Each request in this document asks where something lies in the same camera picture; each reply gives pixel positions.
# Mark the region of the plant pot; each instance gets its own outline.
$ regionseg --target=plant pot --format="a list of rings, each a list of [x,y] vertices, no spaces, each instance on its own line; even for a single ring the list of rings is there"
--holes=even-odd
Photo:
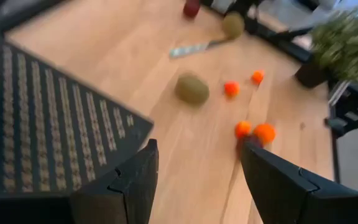
[[[308,62],[299,68],[295,73],[295,78],[304,87],[314,88],[327,81],[329,73],[326,70],[321,69],[314,62]]]

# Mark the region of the wood grain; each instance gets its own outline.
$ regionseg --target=wood grain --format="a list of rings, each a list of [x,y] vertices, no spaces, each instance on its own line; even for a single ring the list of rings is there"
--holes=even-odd
[[[273,124],[277,138],[268,150],[332,179],[326,87],[302,89],[292,78],[299,64],[246,34],[169,59],[172,48],[224,36],[219,16],[202,9],[188,21],[182,8],[179,0],[72,0],[6,36],[155,121],[160,172],[150,223],[262,223],[234,150],[234,126]],[[260,86],[249,81],[254,70],[265,71]],[[185,71],[209,85],[200,108],[173,95]],[[234,100],[223,95],[228,80],[241,86]]]

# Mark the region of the orange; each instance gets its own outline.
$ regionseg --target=orange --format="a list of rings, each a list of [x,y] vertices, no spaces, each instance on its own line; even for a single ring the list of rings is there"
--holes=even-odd
[[[224,92],[227,96],[237,96],[240,92],[240,86],[237,82],[227,82],[224,84]]]
[[[236,137],[238,139],[243,138],[251,132],[251,123],[248,121],[240,121],[237,123],[236,128]]]
[[[264,79],[264,71],[255,71],[254,74],[251,77],[252,81],[254,81],[255,84],[260,84],[262,80]]]
[[[256,135],[263,144],[268,144],[274,140],[276,132],[272,125],[260,124],[254,129],[254,135]]]

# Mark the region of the kiwi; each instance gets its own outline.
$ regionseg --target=kiwi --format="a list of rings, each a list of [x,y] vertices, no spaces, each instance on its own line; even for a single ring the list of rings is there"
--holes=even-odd
[[[238,12],[230,12],[223,19],[223,31],[229,39],[236,39],[244,31],[244,19]]]
[[[196,75],[184,73],[178,79],[175,94],[189,104],[202,105],[209,97],[209,88]]]

